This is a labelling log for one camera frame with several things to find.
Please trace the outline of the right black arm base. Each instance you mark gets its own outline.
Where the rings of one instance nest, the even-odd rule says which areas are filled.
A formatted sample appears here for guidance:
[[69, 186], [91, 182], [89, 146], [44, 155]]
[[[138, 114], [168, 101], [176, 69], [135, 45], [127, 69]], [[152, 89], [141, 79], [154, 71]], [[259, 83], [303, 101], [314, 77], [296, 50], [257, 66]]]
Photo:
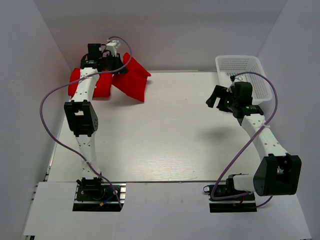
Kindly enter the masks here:
[[233, 177], [229, 175], [225, 182], [219, 183], [214, 192], [215, 198], [211, 197], [214, 184], [203, 187], [203, 193], [209, 196], [210, 213], [254, 213], [257, 212], [256, 199], [253, 193], [244, 195], [245, 191], [236, 190]]

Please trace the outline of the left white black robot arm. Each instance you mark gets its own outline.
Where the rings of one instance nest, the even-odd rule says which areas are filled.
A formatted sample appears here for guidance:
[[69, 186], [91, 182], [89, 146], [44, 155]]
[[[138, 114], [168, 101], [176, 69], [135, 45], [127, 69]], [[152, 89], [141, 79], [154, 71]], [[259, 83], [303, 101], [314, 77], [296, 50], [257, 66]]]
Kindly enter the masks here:
[[64, 103], [69, 129], [75, 136], [81, 159], [82, 177], [77, 183], [80, 186], [90, 185], [88, 193], [99, 200], [105, 196], [106, 187], [97, 162], [95, 135], [99, 120], [93, 108], [92, 100], [100, 74], [124, 74], [124, 67], [117, 49], [119, 40], [110, 40], [106, 44], [89, 43], [88, 53], [82, 57], [79, 68], [79, 82], [71, 100]]

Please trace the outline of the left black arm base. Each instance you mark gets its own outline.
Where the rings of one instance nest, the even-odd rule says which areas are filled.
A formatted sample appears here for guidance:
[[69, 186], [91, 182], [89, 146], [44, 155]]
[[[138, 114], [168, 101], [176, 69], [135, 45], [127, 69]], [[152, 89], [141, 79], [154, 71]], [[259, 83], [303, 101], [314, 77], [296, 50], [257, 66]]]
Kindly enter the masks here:
[[73, 212], [120, 212], [125, 203], [126, 184], [114, 185], [102, 183], [98, 187], [77, 185]]

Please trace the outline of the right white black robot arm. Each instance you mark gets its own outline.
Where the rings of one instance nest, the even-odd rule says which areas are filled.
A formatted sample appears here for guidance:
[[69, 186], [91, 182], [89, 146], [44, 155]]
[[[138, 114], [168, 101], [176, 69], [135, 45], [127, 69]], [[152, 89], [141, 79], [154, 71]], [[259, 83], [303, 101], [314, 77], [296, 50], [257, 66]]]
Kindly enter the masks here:
[[249, 135], [249, 143], [255, 146], [260, 158], [254, 175], [230, 175], [223, 190], [218, 190], [215, 184], [210, 193], [213, 201], [236, 200], [252, 193], [284, 196], [297, 192], [302, 161], [299, 156], [289, 154], [275, 138], [263, 110], [253, 104], [252, 93], [249, 82], [235, 82], [230, 88], [216, 85], [206, 101], [210, 108], [232, 113]]

